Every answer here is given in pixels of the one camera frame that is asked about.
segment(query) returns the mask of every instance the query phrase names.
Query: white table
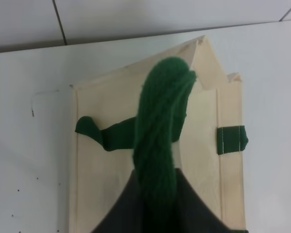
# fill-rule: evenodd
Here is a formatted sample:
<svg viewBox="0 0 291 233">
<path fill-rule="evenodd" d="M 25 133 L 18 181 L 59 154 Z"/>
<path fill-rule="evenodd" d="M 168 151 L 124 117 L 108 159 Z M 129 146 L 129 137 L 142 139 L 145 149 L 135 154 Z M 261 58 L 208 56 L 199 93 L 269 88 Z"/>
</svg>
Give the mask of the white table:
<svg viewBox="0 0 291 233">
<path fill-rule="evenodd" d="M 291 232 L 288 21 L 1 53 L 0 233 L 67 230 L 70 84 L 204 34 L 225 71 L 243 78 L 247 228 Z"/>
</svg>

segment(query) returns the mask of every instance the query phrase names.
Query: tile grout line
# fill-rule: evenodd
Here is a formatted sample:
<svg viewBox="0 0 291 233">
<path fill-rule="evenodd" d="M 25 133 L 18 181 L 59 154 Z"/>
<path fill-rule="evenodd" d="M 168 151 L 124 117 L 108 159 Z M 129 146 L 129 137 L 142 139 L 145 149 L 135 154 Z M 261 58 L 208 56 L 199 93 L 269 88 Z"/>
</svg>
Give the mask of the tile grout line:
<svg viewBox="0 0 291 233">
<path fill-rule="evenodd" d="M 59 24 L 59 27 L 60 27 L 60 31 L 62 32 L 64 44 L 67 45 L 66 36 L 65 36 L 65 33 L 64 33 L 62 22 L 61 22 L 60 17 L 59 17 L 59 13 L 58 13 L 58 10 L 57 10 L 56 2 L 55 2 L 55 0 L 52 0 L 52 2 L 53 2 L 53 6 L 54 6 L 54 10 L 55 10 L 56 16 L 57 16 L 57 20 L 58 20 L 58 24 Z"/>
<path fill-rule="evenodd" d="M 265 24 L 265 23 L 277 23 L 277 22 L 278 21 L 269 21 L 269 22 L 267 21 L 267 22 L 258 22 L 258 23 L 247 23 L 247 24 L 236 24 L 236 25 L 226 25 L 226 26 L 174 30 L 174 31 L 167 31 L 167 32 L 162 32 L 162 33 L 133 34 L 133 35 L 124 35 L 124 36 L 105 37 L 105 38 L 103 37 L 103 38 L 98 38 L 98 39 L 83 39 L 83 40 L 81 39 L 82 42 L 77 42 L 77 43 L 74 41 L 80 41 L 79 39 L 72 39 L 71 45 L 107 42 L 107 41 L 115 41 L 115 40 L 136 39 L 136 38 L 159 36 L 159 35 L 178 34 L 178 33 L 191 33 L 191 32 L 205 31 L 205 30 L 212 30 L 212 29 L 232 28 L 232 27 L 239 27 L 239 26 L 250 26 L 250 25 L 258 25 L 258 24 Z"/>
<path fill-rule="evenodd" d="M 284 18 L 291 12 L 291 8 L 285 13 L 285 15 L 279 20 L 279 22 L 283 21 Z"/>
</svg>

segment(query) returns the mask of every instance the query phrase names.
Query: black cloth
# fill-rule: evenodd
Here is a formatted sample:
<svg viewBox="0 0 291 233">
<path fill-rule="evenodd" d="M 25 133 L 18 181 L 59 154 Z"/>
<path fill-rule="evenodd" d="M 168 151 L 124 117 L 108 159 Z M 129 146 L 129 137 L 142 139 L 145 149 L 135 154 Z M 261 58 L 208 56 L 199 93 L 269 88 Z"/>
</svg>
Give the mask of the black cloth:
<svg viewBox="0 0 291 233">
<path fill-rule="evenodd" d="M 194 192 L 177 170 L 177 199 L 164 232 L 231 233 Z M 161 232 L 151 225 L 134 171 L 118 201 L 92 233 Z"/>
</svg>

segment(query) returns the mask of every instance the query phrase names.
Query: plywood board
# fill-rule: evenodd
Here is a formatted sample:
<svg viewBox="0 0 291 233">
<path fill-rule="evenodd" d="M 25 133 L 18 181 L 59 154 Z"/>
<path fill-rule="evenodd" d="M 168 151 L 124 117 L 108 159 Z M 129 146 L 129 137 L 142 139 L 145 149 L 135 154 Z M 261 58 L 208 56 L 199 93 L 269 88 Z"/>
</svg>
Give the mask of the plywood board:
<svg viewBox="0 0 291 233">
<path fill-rule="evenodd" d="M 180 140 L 173 145 L 174 158 L 194 190 L 221 219 L 220 160 L 215 146 L 216 89 L 227 85 L 228 78 L 207 38 L 199 37 L 93 82 L 75 85 L 73 125 L 80 117 L 91 116 L 104 129 L 136 116 L 147 74 L 168 56 L 182 57 L 198 75 Z M 69 230 L 87 233 L 105 217 L 121 194 L 133 170 L 132 150 L 107 152 L 93 139 L 75 133 L 73 142 Z"/>
<path fill-rule="evenodd" d="M 242 82 L 234 81 L 217 89 L 218 127 L 242 125 Z M 243 153 L 219 156 L 222 221 L 232 229 L 244 230 Z"/>
</svg>

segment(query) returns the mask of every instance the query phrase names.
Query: green yarn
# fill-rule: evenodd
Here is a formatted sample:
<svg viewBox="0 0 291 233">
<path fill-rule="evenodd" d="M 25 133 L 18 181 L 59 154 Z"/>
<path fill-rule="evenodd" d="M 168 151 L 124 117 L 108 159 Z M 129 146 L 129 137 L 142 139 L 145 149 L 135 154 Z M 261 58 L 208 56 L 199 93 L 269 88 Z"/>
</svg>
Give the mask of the green yarn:
<svg viewBox="0 0 291 233">
<path fill-rule="evenodd" d="M 189 94 L 196 80 L 194 71 L 180 58 L 159 62 L 145 81 L 135 125 L 133 161 L 141 193 L 153 220 L 163 224 L 176 197 L 172 134 L 184 122 Z"/>
</svg>

